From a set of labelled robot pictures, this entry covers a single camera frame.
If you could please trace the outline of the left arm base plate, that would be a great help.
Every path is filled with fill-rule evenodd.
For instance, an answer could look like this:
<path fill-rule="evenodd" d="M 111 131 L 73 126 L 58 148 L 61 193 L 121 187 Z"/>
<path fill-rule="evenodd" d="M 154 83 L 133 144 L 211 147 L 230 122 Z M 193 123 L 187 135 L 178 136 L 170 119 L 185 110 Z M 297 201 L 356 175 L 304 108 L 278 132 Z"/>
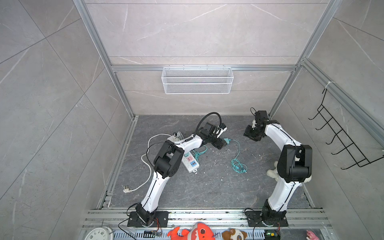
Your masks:
<path fill-rule="evenodd" d="M 148 214 L 147 212 L 131 212 L 128 218 L 128 227 L 161 227 L 166 228 L 169 220 L 169 212 L 155 211 Z"/>

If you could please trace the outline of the white power strip colourful sockets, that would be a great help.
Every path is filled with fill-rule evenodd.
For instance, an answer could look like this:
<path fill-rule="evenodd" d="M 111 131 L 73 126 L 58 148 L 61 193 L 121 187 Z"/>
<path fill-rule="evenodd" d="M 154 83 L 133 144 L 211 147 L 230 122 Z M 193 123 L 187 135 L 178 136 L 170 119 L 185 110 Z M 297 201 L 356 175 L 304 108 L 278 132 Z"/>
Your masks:
<path fill-rule="evenodd" d="M 195 173 L 200 167 L 200 164 L 192 154 L 192 150 L 202 146 L 202 138 L 198 135 L 191 135 L 190 137 L 180 140 L 177 137 L 171 136 L 168 137 L 168 140 L 176 143 L 177 147 L 184 150 L 184 155 L 182 158 L 182 163 L 187 168 L 189 173 Z"/>

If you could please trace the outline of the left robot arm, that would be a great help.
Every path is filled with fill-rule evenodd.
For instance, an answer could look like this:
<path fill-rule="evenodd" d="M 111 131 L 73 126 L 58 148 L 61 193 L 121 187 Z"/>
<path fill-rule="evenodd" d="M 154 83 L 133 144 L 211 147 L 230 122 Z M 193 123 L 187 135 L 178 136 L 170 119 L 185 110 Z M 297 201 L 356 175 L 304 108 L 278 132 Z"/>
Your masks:
<path fill-rule="evenodd" d="M 167 140 L 154 159 L 154 174 L 146 196 L 136 205 L 136 214 L 141 225 L 150 226 L 155 220 L 160 196 L 168 180 L 178 171 L 184 155 L 206 144 L 222 149 L 227 142 L 220 138 L 227 130 L 223 123 L 218 126 L 206 123 L 195 134 L 177 142 Z"/>

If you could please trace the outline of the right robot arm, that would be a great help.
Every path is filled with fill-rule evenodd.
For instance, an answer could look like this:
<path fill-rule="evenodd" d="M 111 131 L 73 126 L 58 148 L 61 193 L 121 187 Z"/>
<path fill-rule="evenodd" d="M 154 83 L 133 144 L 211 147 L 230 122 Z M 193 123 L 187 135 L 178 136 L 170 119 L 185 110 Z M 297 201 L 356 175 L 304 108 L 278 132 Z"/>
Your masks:
<path fill-rule="evenodd" d="M 276 187 L 255 222 L 267 227 L 287 226 L 289 201 L 298 187 L 312 179 L 313 150 L 291 137 L 278 121 L 269 118 L 266 111 L 256 111 L 253 115 L 255 119 L 246 127 L 244 136 L 255 142 L 269 137 L 281 150 L 275 169 L 267 171 L 271 178 L 277 180 Z"/>

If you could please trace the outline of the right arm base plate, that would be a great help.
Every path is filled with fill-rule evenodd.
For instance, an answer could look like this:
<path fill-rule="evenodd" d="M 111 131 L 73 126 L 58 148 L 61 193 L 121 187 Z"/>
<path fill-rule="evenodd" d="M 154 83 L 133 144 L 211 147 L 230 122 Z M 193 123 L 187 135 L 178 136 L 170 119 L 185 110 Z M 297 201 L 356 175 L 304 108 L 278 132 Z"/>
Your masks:
<path fill-rule="evenodd" d="M 270 213 L 262 211 L 246 211 L 249 227 L 288 227 L 286 211 Z"/>

